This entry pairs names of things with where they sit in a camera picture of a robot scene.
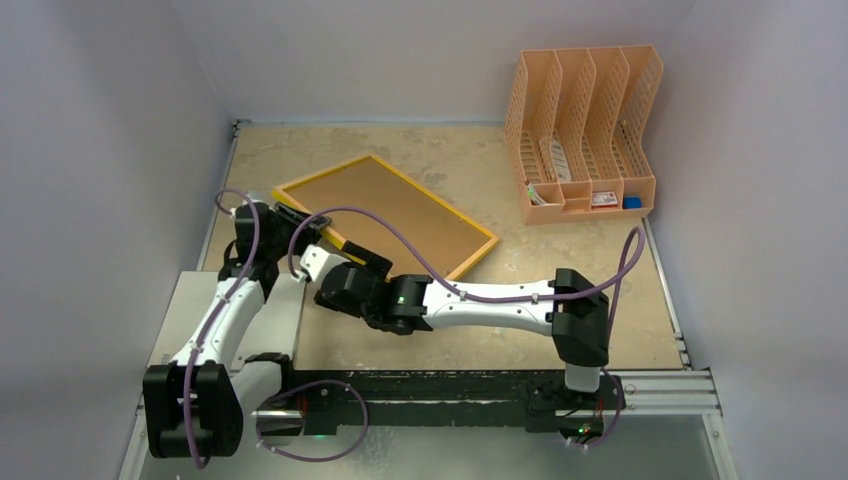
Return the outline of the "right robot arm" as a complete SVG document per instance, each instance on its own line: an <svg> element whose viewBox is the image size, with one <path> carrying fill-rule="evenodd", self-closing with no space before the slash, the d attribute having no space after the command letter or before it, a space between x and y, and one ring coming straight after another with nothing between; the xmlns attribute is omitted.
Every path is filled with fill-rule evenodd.
<svg viewBox="0 0 848 480"><path fill-rule="evenodd" d="M579 272L559 268L551 280L524 284L440 283L429 275L388 276L389 262L362 265L309 246L299 267L318 288L316 304L396 335L481 326L552 339L565 365L561 392L584 407L601 391L609 362L609 309L603 292Z"/></svg>

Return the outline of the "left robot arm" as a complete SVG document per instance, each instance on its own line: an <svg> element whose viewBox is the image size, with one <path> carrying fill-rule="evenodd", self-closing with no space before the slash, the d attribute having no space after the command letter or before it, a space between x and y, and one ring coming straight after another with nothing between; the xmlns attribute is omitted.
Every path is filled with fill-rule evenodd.
<svg viewBox="0 0 848 480"><path fill-rule="evenodd" d="M147 368L143 403L155 458L193 458L206 465L231 457L241 442L244 408L229 368L247 327L268 301L279 262L319 242L331 220L311 219L281 203L244 203L233 212L215 294L187 343L165 364Z"/></svg>

